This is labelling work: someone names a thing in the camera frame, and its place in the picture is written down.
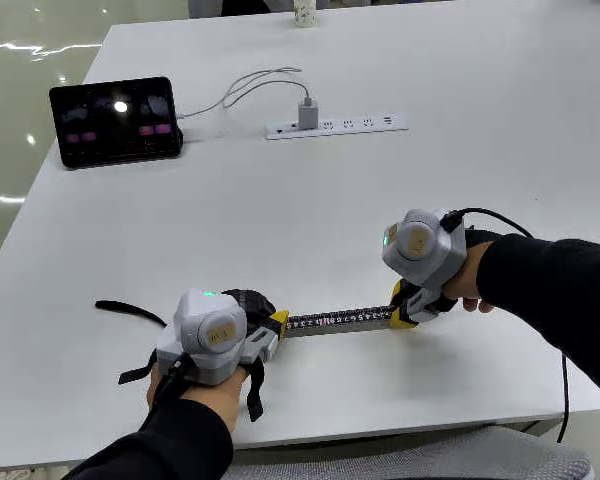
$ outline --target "black sleeve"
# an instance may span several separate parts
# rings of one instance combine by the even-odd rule
[[[201,403],[173,400],[160,405],[143,431],[112,443],[65,478],[219,479],[232,459],[222,419]]]
[[[485,301],[517,315],[600,387],[600,245],[507,235],[485,252]]]

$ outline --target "glossy floor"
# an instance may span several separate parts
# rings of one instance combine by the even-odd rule
[[[55,136],[49,89],[82,82],[111,25],[187,17],[186,0],[0,0],[0,245]]]

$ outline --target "white cable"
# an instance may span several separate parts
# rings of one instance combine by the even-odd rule
[[[214,103],[213,105],[207,107],[207,108],[203,108],[202,110],[198,110],[196,112],[193,113],[186,113],[184,115],[178,115],[177,118],[179,120],[182,120],[184,118],[189,118],[189,117],[193,117],[195,115],[200,115],[201,113],[205,113],[208,112],[210,110],[213,110],[214,108],[216,108],[217,106],[219,106],[220,104],[222,104],[225,108],[226,106],[224,105],[224,102],[232,95],[235,95],[237,93],[239,93],[241,90],[245,89],[248,85],[250,85],[251,83],[255,82],[256,80],[262,78],[262,77],[266,77],[268,75],[273,75],[275,73],[299,73],[302,72],[301,69],[297,68],[297,67],[280,67],[280,68],[272,68],[272,69],[267,69],[267,70],[257,70],[255,72],[251,72],[247,75],[244,75],[240,78],[238,78],[236,81],[234,81],[229,88],[227,89],[226,93],[222,96],[222,98],[220,100],[218,100],[216,103]],[[241,81],[246,80],[250,77],[251,78],[248,82],[246,82],[244,85],[240,85],[239,87],[236,87],[236,85],[238,85]]]
[[[238,98],[236,98],[235,100],[233,100],[230,104],[225,105],[224,108],[231,108],[233,107],[236,103],[238,103],[240,101],[240,99],[242,99],[244,96],[249,95],[251,92],[253,92],[256,88],[260,88],[260,87],[264,87],[265,85],[269,85],[271,83],[289,83],[291,85],[298,85],[302,88],[304,88],[304,92],[305,92],[305,99],[308,98],[309,101],[311,100],[311,95],[309,94],[309,89],[307,87],[305,87],[302,83],[300,82],[294,82],[292,80],[267,80],[266,82],[262,82],[257,84],[255,87],[251,87],[249,90],[247,90],[246,92],[244,92],[242,95],[240,95]]]

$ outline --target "white table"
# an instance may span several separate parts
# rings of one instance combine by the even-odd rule
[[[54,145],[0,252],[0,466],[82,459],[134,430],[119,387],[191,286],[308,313],[383,304],[384,227],[487,206],[545,238],[600,241],[600,4],[458,1],[112,28],[87,81],[171,78],[178,107],[298,65],[323,117],[403,111],[407,132],[267,142],[300,93],[261,89],[170,161],[63,170]],[[486,227],[502,227],[472,218]],[[586,308],[574,304],[583,311]],[[560,415],[559,353],[516,318],[455,311],[415,331],[285,342],[238,448]],[[600,390],[571,366],[574,411]]]

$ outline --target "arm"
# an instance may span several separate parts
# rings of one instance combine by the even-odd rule
[[[470,249],[444,292],[517,315],[600,387],[600,245],[507,235]]]
[[[238,368],[224,383],[195,386],[181,399],[162,404],[141,432],[123,437],[66,477],[90,479],[219,479],[233,459],[231,431],[246,372]],[[151,373],[151,405],[157,372]]]

